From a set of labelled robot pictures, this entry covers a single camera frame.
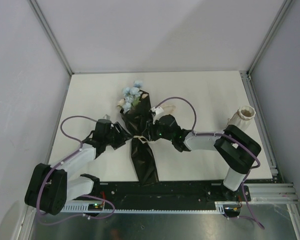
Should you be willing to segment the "cream ribbon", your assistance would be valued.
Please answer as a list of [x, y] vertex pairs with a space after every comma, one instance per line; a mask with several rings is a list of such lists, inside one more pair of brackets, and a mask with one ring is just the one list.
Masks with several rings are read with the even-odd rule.
[[[163, 116], [166, 116], [166, 115], [171, 115], [174, 110], [176, 109], [176, 106], [175, 105], [166, 105], [166, 106], [163, 106], [162, 107], [164, 109], [164, 115]], [[150, 121], [150, 126], [151, 127], [154, 127], [155, 126], [155, 123], [159, 120], [158, 118], [153, 118], [152, 116], [152, 112], [150, 110], [150, 115], [152, 117], [152, 120]], [[139, 141], [142, 143], [142, 144], [145, 144], [145, 143], [148, 143], [148, 144], [153, 144], [156, 142], [156, 140], [149, 140], [148, 138], [146, 138], [145, 136], [141, 136], [141, 135], [134, 135], [133, 136], [134, 139], [139, 139]]]

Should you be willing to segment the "black wrapping paper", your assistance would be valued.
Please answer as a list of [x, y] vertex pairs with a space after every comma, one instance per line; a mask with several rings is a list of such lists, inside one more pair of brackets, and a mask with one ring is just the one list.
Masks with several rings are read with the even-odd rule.
[[142, 93], [139, 103], [130, 110], [120, 111], [126, 129], [132, 135], [130, 143], [130, 157], [142, 186], [152, 185], [159, 181], [155, 157], [150, 143], [153, 141], [150, 134], [150, 124], [153, 123], [151, 99], [148, 92]]

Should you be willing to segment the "blue and pink flower bouquet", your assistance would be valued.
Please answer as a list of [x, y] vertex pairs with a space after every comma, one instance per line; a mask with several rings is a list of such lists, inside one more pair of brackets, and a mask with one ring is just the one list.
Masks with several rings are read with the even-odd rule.
[[132, 87], [125, 87], [122, 90], [123, 98], [117, 103], [117, 108], [123, 110], [123, 113], [127, 113], [136, 107], [141, 100], [149, 96], [148, 93], [142, 90], [143, 82], [135, 80]]

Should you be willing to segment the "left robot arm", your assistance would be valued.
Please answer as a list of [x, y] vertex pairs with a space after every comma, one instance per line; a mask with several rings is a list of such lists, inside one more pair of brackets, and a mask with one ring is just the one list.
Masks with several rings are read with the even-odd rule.
[[79, 141], [76, 151], [55, 165], [39, 163], [35, 166], [25, 193], [25, 204], [55, 216], [71, 200], [95, 200], [102, 196], [98, 177], [87, 173], [75, 179], [71, 177], [83, 166], [98, 158], [108, 146], [116, 150], [132, 137], [118, 122], [99, 119], [95, 129]]

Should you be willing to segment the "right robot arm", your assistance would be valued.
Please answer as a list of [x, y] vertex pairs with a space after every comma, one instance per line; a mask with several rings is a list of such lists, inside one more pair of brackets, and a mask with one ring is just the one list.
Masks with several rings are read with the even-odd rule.
[[195, 132], [181, 128], [172, 115], [162, 116], [146, 127], [149, 139], [170, 141], [179, 152], [209, 150], [218, 152], [229, 166], [220, 188], [221, 196], [232, 201], [239, 194], [239, 188], [246, 180], [253, 164], [261, 164], [258, 155], [261, 146], [237, 126], [230, 124], [222, 133]]

